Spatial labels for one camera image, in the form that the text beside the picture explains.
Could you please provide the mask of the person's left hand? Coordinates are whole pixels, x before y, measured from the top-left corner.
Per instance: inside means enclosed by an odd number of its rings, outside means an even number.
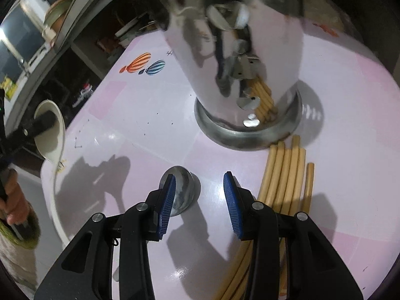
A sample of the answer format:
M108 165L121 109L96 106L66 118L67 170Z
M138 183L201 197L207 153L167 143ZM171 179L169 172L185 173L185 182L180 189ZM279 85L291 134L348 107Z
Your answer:
M18 173L16 170L9 170L4 189L7 194L7 200L1 200L1 210L5 213L7 224L22 224L28 219L31 208L18 183Z

